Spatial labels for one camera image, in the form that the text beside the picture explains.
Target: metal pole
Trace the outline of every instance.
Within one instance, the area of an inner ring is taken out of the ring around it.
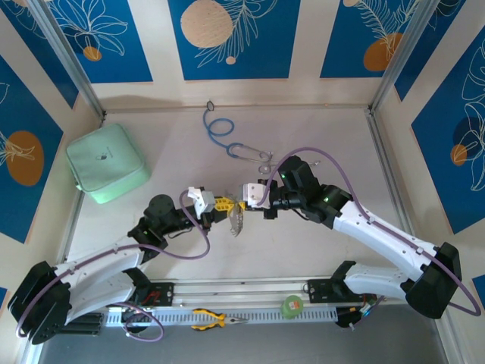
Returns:
[[[371,114],[380,107],[387,96],[387,93],[393,88],[394,83],[402,72],[406,62],[409,59],[412,51],[418,43],[421,34],[424,32],[431,16],[435,12],[440,0],[415,0],[420,2],[415,14],[413,15],[409,25],[404,32],[404,36],[391,58],[389,66],[387,67],[379,87],[370,104]]]
[[[89,78],[84,72],[83,67],[79,63],[76,54],[70,47],[64,33],[58,22],[49,10],[49,6],[45,0],[27,0],[30,13],[34,20],[38,23],[39,28],[44,33],[55,54],[58,56],[61,63],[64,65],[70,78],[73,80],[77,89],[84,96],[88,104],[94,109],[99,119],[102,121],[105,117],[105,110],[103,109],[98,96],[89,82]]]

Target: wall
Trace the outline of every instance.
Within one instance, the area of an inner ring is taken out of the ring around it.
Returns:
[[[0,327],[2,328],[0,331],[0,362],[10,364],[16,360],[19,348],[25,341],[18,340],[15,337],[16,322],[8,312],[6,304],[33,264],[42,260],[47,260],[50,264],[56,263],[58,251],[66,231],[67,220],[74,207],[74,200],[77,195],[64,151],[71,140],[96,129],[99,120],[82,97],[78,97],[75,105],[73,105],[74,108],[71,108],[1,11],[0,34],[2,35],[0,56],[8,63],[28,90],[35,95],[39,104],[47,111],[47,115],[54,119],[64,132],[50,173],[48,170],[44,170],[42,173],[42,178],[45,176],[46,182],[27,238],[23,242],[0,234],[0,287],[8,290],[0,312]],[[5,76],[4,70],[2,68],[0,77]],[[3,108],[8,105],[8,102],[14,102],[15,99],[25,100],[14,93],[9,94],[8,98],[2,103],[0,112],[4,111]],[[6,127],[22,125],[25,118],[32,116],[39,118],[34,119],[38,123],[43,120],[40,119],[39,113],[27,109],[25,114],[13,115],[10,113],[8,116],[3,114],[0,126],[5,131]],[[43,148],[46,157],[46,145]],[[2,171],[7,171],[6,164],[7,162],[0,166]],[[25,196],[29,196],[30,190],[25,191]],[[22,214],[18,205],[15,204],[4,205],[5,209],[11,209],[12,214]],[[11,221],[12,224],[19,222],[19,219]]]
[[[216,105],[367,105],[418,3],[382,2],[390,13],[371,0],[48,4],[110,111],[200,106],[208,99]],[[67,4],[93,18],[92,29],[84,29],[86,22]],[[369,21],[364,4],[374,7],[379,21]],[[388,21],[399,6],[402,19]],[[243,8],[236,37],[235,19]],[[101,14],[111,18],[96,18]],[[380,29],[382,24],[388,27]]]
[[[319,75],[338,2],[303,0],[288,80],[184,81],[167,0],[130,1],[154,79],[150,84],[97,84],[103,105],[151,108],[306,103],[365,104],[378,78],[321,80]]]
[[[423,110],[484,25],[483,1],[467,0],[415,84],[409,90],[408,95],[401,102],[397,92],[393,89],[378,115],[386,131],[389,147],[393,151],[394,162],[399,168],[402,190],[406,192],[408,210],[412,215],[418,235],[435,243],[448,241],[458,247],[462,261],[463,281],[468,288],[472,289],[472,292],[475,290],[471,279],[485,274],[483,266],[485,220],[476,222],[457,234],[452,232],[430,170],[411,129],[411,123]],[[463,109],[462,100],[457,100],[456,103]],[[451,114],[458,107],[454,104],[454,102],[448,101],[447,104],[443,104],[443,110]],[[436,118],[433,118],[432,115],[429,117],[429,123],[436,122],[438,125],[436,134],[431,135],[430,148],[440,147],[440,126],[445,128],[451,122],[441,116],[436,116]],[[447,143],[449,143],[449,150],[444,155],[444,164],[452,162],[450,160],[450,152],[453,147],[451,136]],[[445,180],[435,180],[435,182],[454,186],[456,180],[461,178],[461,174],[458,174],[461,172],[458,171],[460,170],[456,169],[456,173],[447,174]],[[476,199],[483,202],[483,192],[476,192]],[[455,294],[453,302],[467,307],[471,306],[461,292]],[[458,351],[464,356],[465,362],[483,362],[485,347],[483,347],[482,339],[485,334],[485,318],[483,316],[475,318],[455,309],[449,309],[449,317],[451,325],[458,335]],[[448,331],[442,331],[441,334],[446,336],[450,334],[450,331],[448,329]]]

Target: orange dot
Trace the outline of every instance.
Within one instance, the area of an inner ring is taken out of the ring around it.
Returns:
[[[347,8],[356,6],[361,0],[343,0],[343,5]]]
[[[101,52],[99,49],[94,48],[90,45],[85,47],[83,50],[84,57],[88,58],[90,61],[97,62],[101,59]]]
[[[452,148],[451,157],[455,165],[463,165],[467,161],[467,149],[462,144],[457,144]]]
[[[372,43],[365,51],[364,67],[369,71],[385,71],[401,38],[401,33],[393,33]]]
[[[40,140],[28,131],[17,131],[10,135],[8,142],[5,147],[8,173],[23,186],[35,186],[44,170]]]
[[[227,64],[235,64],[236,59],[233,56],[229,56],[229,57],[226,58],[226,63]]]

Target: white leaf drawing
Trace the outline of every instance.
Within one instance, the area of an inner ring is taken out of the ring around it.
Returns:
[[[8,83],[0,83],[0,105],[7,98],[9,86],[10,85]],[[34,156],[32,155],[34,149],[35,146],[32,148],[21,148],[16,146],[0,131],[0,165],[3,165],[7,158],[10,158],[13,161],[14,157],[21,157],[33,161],[35,160]]]
[[[44,33],[40,30],[39,25],[34,20],[29,9],[13,0],[2,0],[6,8],[17,18],[18,23],[25,29],[31,31],[41,39],[45,39]]]
[[[457,165],[471,161],[470,190],[478,192],[485,188],[485,39],[468,66],[462,98],[469,130],[458,143],[462,147],[453,149],[452,160]]]
[[[459,8],[459,5],[462,3],[462,0],[448,0],[444,2],[443,0],[437,5],[436,10],[434,11],[433,15],[431,16],[428,25],[433,28],[433,30],[437,29],[438,18],[439,17],[452,17],[453,14]]]
[[[261,4],[271,1],[265,9]],[[233,23],[233,32],[222,44],[211,48],[199,48],[196,58],[201,58],[198,68],[215,60],[221,63],[228,57],[237,59],[251,40],[258,38],[257,19],[270,13],[278,0],[224,0],[221,3]]]
[[[355,4],[361,12],[364,25],[371,28],[374,37],[382,39],[386,45],[387,60],[390,60],[396,49],[396,37],[391,35],[400,32],[411,20],[420,1],[408,0],[405,5],[404,0],[401,0],[394,12],[389,9],[387,0],[360,0]]]
[[[93,49],[125,54],[116,36],[127,31],[128,23],[105,15],[105,0],[53,0],[48,6],[64,34],[74,38],[78,53],[90,55],[91,61],[100,59],[99,53],[91,55]]]
[[[0,82],[0,104],[2,104],[3,100],[7,97],[8,87],[10,87],[8,83]]]

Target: stethoscope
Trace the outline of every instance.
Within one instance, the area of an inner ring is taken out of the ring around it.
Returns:
[[[273,153],[264,151],[264,150],[259,150],[256,148],[252,148],[251,146],[247,146],[246,144],[242,143],[231,143],[231,144],[223,144],[219,142],[218,140],[215,139],[215,137],[226,137],[229,134],[231,134],[234,131],[234,127],[236,126],[234,124],[234,121],[228,119],[228,118],[217,118],[211,121],[209,124],[207,124],[206,117],[207,113],[210,111],[214,111],[214,103],[212,101],[207,102],[207,108],[204,111],[204,115],[202,116],[202,120],[204,122],[205,129],[207,130],[207,133],[209,135],[209,138],[211,138],[212,142],[217,144],[218,146],[221,146],[222,148],[226,149],[226,153],[229,157],[231,158],[237,158],[241,159],[243,161],[248,161],[248,162],[254,162],[254,163],[259,163],[260,166],[258,167],[258,172],[260,174],[270,174],[272,172],[273,167],[275,167],[278,164],[278,161],[273,160]],[[217,124],[217,123],[228,123],[230,125],[230,129],[224,133],[216,133],[212,130],[212,127]],[[249,157],[242,157],[241,155],[237,155],[233,149],[235,148],[241,148],[241,149],[246,149],[249,150],[250,152],[254,152],[257,155],[257,158],[249,158]],[[318,165],[320,161],[314,161],[312,163],[309,163],[310,166]]]

